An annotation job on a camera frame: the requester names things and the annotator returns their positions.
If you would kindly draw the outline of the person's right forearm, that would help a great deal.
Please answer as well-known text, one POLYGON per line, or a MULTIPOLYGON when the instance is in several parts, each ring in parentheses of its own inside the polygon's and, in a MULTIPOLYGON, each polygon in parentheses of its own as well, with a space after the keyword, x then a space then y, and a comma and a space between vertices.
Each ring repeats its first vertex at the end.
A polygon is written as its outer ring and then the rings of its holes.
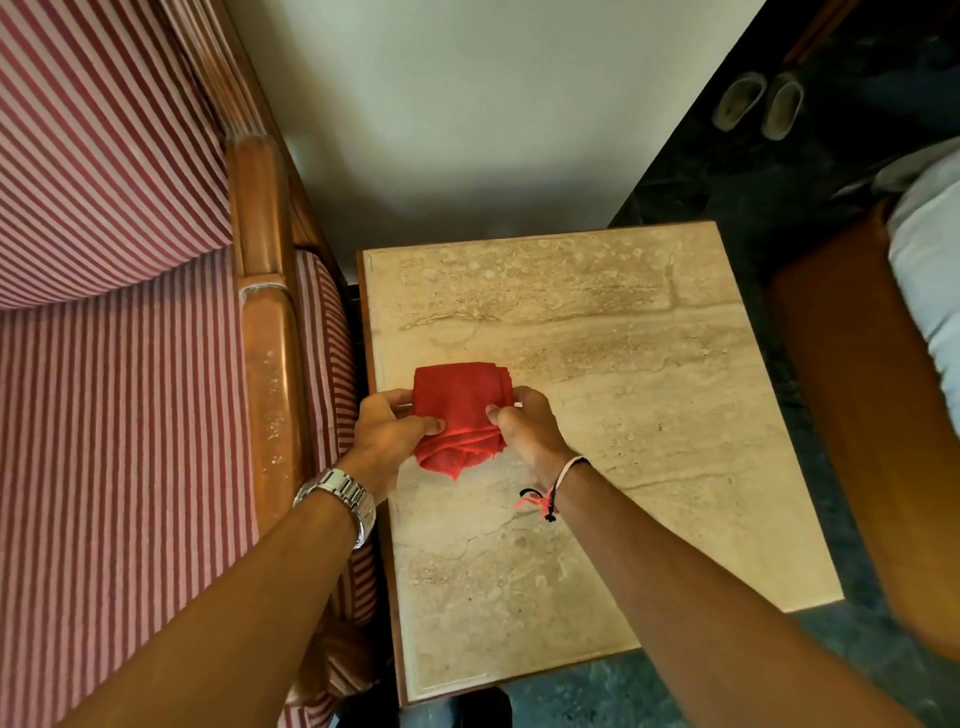
POLYGON ((573 451, 555 503, 697 728, 923 728, 797 621, 657 522, 573 451))

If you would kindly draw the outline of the silver metal wristwatch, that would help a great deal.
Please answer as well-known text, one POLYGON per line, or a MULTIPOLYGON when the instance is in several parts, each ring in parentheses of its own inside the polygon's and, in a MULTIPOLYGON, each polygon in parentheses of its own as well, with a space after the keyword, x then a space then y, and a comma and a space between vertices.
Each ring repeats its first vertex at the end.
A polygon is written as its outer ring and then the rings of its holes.
POLYGON ((339 468, 330 467, 299 488, 292 506, 297 508, 318 492, 334 497, 350 513, 357 530, 353 550, 356 552, 362 549, 373 534, 377 521, 378 505, 371 493, 351 475, 339 468))

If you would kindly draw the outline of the red cloth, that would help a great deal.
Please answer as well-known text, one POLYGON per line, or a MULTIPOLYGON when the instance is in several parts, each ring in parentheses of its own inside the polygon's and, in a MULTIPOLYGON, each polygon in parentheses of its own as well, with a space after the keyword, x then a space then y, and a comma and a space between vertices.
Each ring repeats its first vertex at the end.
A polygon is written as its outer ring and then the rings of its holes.
POLYGON ((490 362, 461 362, 414 371, 412 413, 442 420, 445 427, 420 440, 414 449, 422 469, 458 480, 462 471, 483 464, 506 449, 487 408, 511 407, 514 386, 506 367, 490 362))

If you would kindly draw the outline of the marble top side table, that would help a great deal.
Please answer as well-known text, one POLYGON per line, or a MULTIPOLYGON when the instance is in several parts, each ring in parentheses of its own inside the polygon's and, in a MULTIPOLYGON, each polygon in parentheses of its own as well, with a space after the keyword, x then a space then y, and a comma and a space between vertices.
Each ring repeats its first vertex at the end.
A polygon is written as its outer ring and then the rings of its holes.
MULTIPOLYGON (((713 221, 366 249, 371 390, 484 361, 546 394, 568 443, 780 610, 841 583, 713 221)), ((516 507, 504 450, 399 471, 378 516, 400 704, 637 650, 570 531, 516 507)))

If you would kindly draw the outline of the person's right hand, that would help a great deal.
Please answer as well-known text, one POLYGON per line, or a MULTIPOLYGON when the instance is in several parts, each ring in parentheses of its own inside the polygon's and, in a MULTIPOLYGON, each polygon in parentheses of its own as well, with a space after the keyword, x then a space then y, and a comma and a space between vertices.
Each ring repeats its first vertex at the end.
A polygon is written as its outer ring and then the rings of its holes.
POLYGON ((561 433, 545 394, 528 386, 512 391, 514 407, 522 407, 522 440, 515 451, 541 491, 557 482, 568 463, 579 457, 561 433))

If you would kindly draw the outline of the white slipper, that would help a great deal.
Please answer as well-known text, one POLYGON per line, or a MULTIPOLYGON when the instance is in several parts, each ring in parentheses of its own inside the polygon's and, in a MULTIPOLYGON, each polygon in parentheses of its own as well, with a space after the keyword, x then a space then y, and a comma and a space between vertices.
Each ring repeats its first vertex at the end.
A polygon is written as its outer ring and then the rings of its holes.
POLYGON ((782 141, 791 132, 805 101, 806 91, 791 72, 778 74, 764 97, 760 132, 765 140, 782 141))
POLYGON ((726 88, 711 116, 714 128, 731 132, 762 100, 767 91, 767 79, 756 71, 736 77, 726 88))

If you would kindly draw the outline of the person's left forearm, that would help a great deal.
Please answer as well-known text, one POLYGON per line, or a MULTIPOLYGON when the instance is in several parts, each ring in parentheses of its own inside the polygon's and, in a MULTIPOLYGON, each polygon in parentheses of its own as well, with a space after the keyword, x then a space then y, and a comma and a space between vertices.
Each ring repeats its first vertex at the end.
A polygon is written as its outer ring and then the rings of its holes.
POLYGON ((58 728, 277 728, 357 537, 341 499, 307 496, 58 728))

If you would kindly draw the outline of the person's left hand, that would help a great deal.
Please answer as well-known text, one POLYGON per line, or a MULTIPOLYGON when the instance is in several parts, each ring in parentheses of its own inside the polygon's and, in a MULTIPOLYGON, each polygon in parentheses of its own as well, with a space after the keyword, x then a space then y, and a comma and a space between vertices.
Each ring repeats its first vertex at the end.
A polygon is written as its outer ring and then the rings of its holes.
POLYGON ((357 480, 382 504, 397 487, 400 467, 419 442, 402 436, 401 419, 412 413, 413 391, 392 389, 363 398, 354 427, 353 447, 335 468, 357 480))

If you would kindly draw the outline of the red striped wooden sofa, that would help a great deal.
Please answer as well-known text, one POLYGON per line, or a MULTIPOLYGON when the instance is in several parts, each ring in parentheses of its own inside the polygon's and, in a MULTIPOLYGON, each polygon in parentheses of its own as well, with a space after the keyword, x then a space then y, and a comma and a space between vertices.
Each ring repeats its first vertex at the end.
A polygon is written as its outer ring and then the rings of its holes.
POLYGON ((352 445, 345 293, 224 0, 0 0, 0 728, 352 445))

